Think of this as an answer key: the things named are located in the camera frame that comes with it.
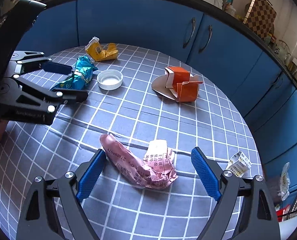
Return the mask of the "blue snack wrapper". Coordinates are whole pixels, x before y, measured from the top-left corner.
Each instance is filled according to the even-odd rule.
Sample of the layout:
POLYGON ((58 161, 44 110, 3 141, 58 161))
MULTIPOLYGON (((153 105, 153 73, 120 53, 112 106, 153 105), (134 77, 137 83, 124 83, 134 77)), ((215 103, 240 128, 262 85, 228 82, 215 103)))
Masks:
POLYGON ((63 81, 54 85, 50 90, 52 91, 55 91, 56 89, 84 90, 92 80, 93 72, 97 70, 98 68, 91 62, 89 57, 80 56, 76 61, 75 69, 73 73, 63 81))

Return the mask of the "pink paper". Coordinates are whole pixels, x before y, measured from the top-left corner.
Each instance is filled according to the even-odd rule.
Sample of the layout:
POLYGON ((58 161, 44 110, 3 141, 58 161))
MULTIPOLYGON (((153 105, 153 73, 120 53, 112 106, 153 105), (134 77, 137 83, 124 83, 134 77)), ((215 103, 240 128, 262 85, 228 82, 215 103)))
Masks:
POLYGON ((103 134, 100 142, 110 161, 134 185, 163 190, 178 178, 174 165, 175 153, 166 140, 150 141, 143 159, 135 156, 110 134, 103 134))

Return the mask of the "blue kitchen cabinets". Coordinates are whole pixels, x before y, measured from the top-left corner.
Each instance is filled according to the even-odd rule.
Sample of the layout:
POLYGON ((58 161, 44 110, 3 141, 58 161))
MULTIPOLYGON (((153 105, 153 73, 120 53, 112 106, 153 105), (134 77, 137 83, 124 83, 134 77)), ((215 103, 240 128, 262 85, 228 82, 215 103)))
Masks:
POLYGON ((297 84, 242 25, 206 3, 166 0, 48 2, 18 50, 51 55, 97 36, 153 49, 187 63, 221 89, 246 121, 268 179, 289 164, 297 189, 297 84))

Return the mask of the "white jar lid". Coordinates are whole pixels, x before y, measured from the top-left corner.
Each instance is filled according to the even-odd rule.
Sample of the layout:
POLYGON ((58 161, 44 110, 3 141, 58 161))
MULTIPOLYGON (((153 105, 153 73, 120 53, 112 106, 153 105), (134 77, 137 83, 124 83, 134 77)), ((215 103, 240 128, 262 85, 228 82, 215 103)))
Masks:
POLYGON ((115 69, 108 69, 97 75, 97 83, 103 90, 116 90, 123 82, 122 72, 115 69))

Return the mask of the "white appliance with label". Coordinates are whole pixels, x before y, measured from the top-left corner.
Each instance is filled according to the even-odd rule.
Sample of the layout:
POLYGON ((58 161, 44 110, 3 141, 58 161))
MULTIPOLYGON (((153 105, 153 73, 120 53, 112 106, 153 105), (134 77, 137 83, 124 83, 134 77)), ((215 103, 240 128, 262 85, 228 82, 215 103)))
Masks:
POLYGON ((290 218, 288 220, 279 222, 280 239, 286 240, 288 237, 291 236, 291 233, 294 232, 296 227, 297 227, 297 216, 290 218))

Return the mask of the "grey bin with plastic bag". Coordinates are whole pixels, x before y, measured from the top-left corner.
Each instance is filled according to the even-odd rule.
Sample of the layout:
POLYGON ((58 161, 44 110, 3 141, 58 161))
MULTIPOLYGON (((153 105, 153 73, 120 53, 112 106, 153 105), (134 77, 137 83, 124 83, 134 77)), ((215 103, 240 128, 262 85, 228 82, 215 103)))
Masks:
POLYGON ((290 163, 287 162, 277 177, 271 178, 266 181, 266 185, 273 199, 274 205, 285 201, 290 195, 289 186, 291 184, 289 177, 290 163))

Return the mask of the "crumpled yellow packet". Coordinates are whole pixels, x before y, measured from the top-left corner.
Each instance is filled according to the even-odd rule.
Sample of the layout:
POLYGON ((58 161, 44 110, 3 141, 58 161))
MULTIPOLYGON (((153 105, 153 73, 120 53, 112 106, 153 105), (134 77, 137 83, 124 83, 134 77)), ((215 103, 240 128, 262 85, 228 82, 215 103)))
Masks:
POLYGON ((93 37, 85 46, 85 52, 95 61, 116 60, 118 49, 115 43, 109 43, 107 49, 103 49, 98 37, 93 37))

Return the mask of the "grey checked tablecloth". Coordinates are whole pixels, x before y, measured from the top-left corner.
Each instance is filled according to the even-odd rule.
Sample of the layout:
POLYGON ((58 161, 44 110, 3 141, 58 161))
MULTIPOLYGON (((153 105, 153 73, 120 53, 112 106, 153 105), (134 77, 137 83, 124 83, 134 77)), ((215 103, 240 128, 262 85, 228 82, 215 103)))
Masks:
POLYGON ((225 168, 242 151, 251 161, 246 173, 261 173, 251 132, 227 96, 202 78, 193 103, 178 104, 158 96, 152 81, 166 66, 181 66, 160 52, 118 45, 115 61, 98 70, 123 74, 116 90, 88 86, 88 100, 61 106, 51 126, 10 122, 0 142, 0 228, 15 239, 20 211, 36 176, 53 179, 74 171, 101 147, 99 138, 113 133, 138 158, 149 142, 163 139, 174 150, 177 179, 166 189, 132 185, 106 162, 82 207, 101 239, 196 239, 215 207, 192 166, 190 152, 199 147, 225 168))

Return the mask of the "torn orange carton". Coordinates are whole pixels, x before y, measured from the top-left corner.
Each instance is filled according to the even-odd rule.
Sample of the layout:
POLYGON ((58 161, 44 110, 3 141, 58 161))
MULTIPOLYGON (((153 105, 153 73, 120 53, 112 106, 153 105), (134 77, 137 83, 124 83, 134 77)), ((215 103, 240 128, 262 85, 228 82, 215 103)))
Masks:
POLYGON ((182 67, 165 67, 165 74, 156 77, 151 88, 176 102, 194 102, 203 81, 182 67))

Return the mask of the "green kettle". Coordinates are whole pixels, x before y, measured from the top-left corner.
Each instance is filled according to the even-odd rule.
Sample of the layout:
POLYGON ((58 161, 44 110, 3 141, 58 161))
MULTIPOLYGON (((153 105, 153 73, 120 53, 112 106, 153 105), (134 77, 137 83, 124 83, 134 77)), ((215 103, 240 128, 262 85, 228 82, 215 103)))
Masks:
POLYGON ((275 41, 273 45, 273 51, 282 61, 285 60, 287 55, 290 53, 289 46, 283 40, 275 41))

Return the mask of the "checkered cutting board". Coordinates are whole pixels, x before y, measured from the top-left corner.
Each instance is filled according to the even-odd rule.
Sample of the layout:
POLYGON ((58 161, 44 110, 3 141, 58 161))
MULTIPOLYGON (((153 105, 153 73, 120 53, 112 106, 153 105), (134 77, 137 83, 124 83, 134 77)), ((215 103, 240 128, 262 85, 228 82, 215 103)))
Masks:
POLYGON ((251 0, 245 11, 243 24, 264 40, 274 26, 276 11, 268 0, 251 0))

